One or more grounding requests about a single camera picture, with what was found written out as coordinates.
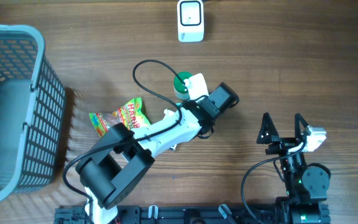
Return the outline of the green lid plastic jar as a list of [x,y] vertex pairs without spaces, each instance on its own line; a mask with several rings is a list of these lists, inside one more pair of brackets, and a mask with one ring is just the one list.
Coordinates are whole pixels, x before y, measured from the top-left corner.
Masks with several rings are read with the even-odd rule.
[[[178,76],[185,81],[186,79],[189,79],[192,74],[189,72],[179,72]],[[175,92],[175,95],[180,100],[188,100],[190,98],[188,90],[186,89],[186,86],[178,79],[178,77],[174,78],[173,81],[173,89]]]

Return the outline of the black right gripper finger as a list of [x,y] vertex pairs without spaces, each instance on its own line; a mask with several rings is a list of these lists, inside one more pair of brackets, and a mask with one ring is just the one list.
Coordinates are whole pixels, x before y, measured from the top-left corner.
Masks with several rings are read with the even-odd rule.
[[300,113],[297,113],[295,115],[295,137],[297,139],[303,139],[301,126],[306,128],[308,126],[308,123],[305,121],[305,119],[302,117]]
[[257,136],[257,144],[271,144],[279,138],[278,131],[271,119],[269,113],[264,113],[262,117],[262,124]]

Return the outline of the Haribo gummy candy bag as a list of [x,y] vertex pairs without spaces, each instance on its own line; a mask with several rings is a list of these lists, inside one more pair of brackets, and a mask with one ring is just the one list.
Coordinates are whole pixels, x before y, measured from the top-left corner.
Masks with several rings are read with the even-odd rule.
[[150,126],[150,121],[142,111],[141,97],[131,99],[111,113],[90,113],[89,118],[100,137],[118,123],[122,123],[129,130]]

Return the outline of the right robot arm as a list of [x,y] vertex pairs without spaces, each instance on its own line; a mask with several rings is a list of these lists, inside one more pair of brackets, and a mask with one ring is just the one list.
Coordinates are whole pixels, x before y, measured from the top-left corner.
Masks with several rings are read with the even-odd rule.
[[275,223],[329,223],[327,191],[331,171],[318,163],[308,164],[305,153],[314,152],[326,140],[326,130],[308,124],[301,114],[295,115],[295,135],[279,136],[268,113],[264,113],[257,137],[266,144],[267,155],[277,155],[280,167],[275,167],[285,184],[286,197],[275,201]]

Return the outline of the white blue plaster box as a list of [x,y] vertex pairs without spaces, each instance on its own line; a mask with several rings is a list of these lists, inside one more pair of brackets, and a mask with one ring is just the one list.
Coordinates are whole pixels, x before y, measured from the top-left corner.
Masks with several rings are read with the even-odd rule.
[[[169,109],[164,109],[164,117],[163,119],[168,119],[170,118],[171,116],[173,116],[175,114],[175,112],[173,112],[172,110],[169,110]],[[169,150],[171,151],[175,151],[177,148],[177,145],[173,145],[169,148]]]

